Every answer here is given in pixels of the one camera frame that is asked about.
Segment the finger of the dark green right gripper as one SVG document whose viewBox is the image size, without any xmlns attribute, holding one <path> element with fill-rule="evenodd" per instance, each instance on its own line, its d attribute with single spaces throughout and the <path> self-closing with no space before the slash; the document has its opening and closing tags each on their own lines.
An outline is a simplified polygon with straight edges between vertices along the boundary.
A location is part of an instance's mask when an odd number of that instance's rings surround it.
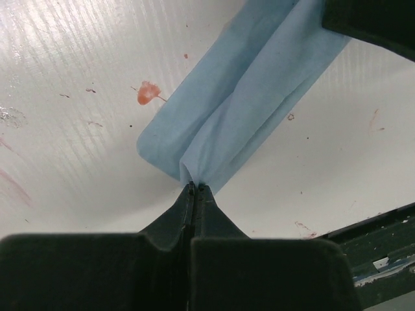
<svg viewBox="0 0 415 311">
<path fill-rule="evenodd" d="M 328 0 L 322 26 L 414 61 L 413 0 Z"/>
</svg>

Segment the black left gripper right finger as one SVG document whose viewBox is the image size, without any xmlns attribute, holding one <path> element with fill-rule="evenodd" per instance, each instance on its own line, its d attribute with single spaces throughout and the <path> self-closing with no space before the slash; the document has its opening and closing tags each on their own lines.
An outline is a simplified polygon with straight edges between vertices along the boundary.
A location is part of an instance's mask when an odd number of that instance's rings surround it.
<svg viewBox="0 0 415 311">
<path fill-rule="evenodd" d="M 324 239 L 252 239 L 193 187 L 191 310 L 360 310 L 346 256 Z"/>
</svg>

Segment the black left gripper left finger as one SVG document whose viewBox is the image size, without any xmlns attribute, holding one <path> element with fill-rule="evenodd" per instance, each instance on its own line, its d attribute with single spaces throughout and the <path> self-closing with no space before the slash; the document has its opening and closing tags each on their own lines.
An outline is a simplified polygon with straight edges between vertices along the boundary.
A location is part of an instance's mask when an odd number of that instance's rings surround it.
<svg viewBox="0 0 415 311">
<path fill-rule="evenodd" d="M 195 186 L 137 233 L 1 240 L 2 310 L 186 310 Z"/>
</svg>

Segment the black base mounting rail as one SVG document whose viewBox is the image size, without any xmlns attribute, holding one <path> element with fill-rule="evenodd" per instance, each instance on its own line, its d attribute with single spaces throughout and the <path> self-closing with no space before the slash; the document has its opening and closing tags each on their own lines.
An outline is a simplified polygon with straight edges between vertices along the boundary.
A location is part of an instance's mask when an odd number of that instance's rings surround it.
<svg viewBox="0 0 415 311">
<path fill-rule="evenodd" d="M 363 308 L 414 293 L 414 204 L 322 235 L 346 256 Z"/>
</svg>

